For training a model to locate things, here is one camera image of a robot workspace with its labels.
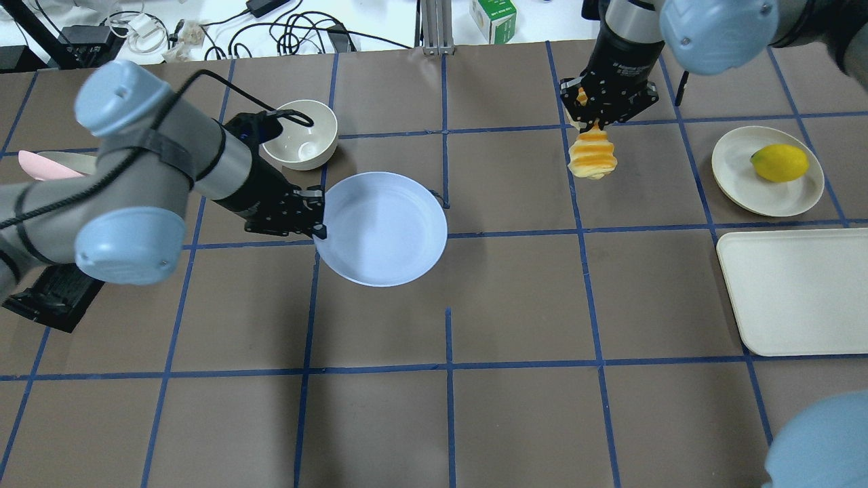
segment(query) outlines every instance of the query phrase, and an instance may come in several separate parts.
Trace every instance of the brown table surface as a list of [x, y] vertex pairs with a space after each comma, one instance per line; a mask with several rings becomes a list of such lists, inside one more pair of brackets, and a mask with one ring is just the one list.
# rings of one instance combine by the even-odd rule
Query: brown table surface
[[[609, 131], [618, 169], [574, 180], [556, 80], [592, 46], [205, 64], [275, 105], [334, 107], [338, 152], [284, 170], [294, 183], [387, 170], [445, 195], [444, 256], [361, 287], [304, 236], [245, 234], [191, 195], [169, 280], [107, 285], [71, 335], [0, 310], [3, 487], [761, 484], [773, 435], [868, 387], [868, 359], [747, 353], [714, 243], [864, 227], [868, 96], [809, 45], [694, 76], [674, 109], [666, 54], [661, 102]], [[202, 66], [148, 68], [177, 88]], [[72, 111], [90, 72], [0, 77], [1, 182], [26, 181], [19, 149], [95, 151]], [[210, 81], [189, 99], [219, 119], [254, 109]], [[746, 125], [815, 150], [816, 207], [763, 218], [721, 193], [713, 146]]]

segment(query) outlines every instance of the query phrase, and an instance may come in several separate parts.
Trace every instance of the blue object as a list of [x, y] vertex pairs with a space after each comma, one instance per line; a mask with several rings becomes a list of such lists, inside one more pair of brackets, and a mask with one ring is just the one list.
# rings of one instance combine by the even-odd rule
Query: blue object
[[178, 265], [184, 220], [158, 207], [130, 207], [100, 215], [76, 236], [76, 264], [98, 280], [153, 285]]
[[784, 426], [766, 458], [763, 488], [868, 486], [868, 390], [824, 399]]
[[168, 83], [132, 61], [112, 61], [91, 75], [76, 97], [76, 120], [96, 137], [139, 120], [171, 95]]
[[678, 63], [718, 75], [754, 59], [778, 29], [778, 0], [667, 0], [660, 29]]

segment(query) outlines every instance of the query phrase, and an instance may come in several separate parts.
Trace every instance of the lemon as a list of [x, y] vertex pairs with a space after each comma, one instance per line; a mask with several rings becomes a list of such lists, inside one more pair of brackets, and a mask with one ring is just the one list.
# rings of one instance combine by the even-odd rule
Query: lemon
[[776, 183], [798, 180], [810, 166], [805, 151], [789, 144], [765, 146], [753, 153], [751, 163], [757, 175]]

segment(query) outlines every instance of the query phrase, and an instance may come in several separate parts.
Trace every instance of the pink object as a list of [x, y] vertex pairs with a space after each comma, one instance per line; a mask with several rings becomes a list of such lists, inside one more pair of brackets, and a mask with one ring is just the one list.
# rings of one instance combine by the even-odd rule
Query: pink object
[[59, 162], [29, 151], [18, 151], [18, 164], [21, 165], [21, 169], [25, 173], [39, 181], [63, 180], [65, 178], [84, 176], [84, 174], [74, 169], [69, 169]]

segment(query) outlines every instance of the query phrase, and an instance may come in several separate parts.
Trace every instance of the green and white box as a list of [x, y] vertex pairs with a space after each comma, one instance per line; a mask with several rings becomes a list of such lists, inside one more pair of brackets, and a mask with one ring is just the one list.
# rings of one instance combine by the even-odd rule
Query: green and white box
[[510, 0], [470, 0], [470, 16], [489, 44], [506, 44], [516, 34], [518, 11]]

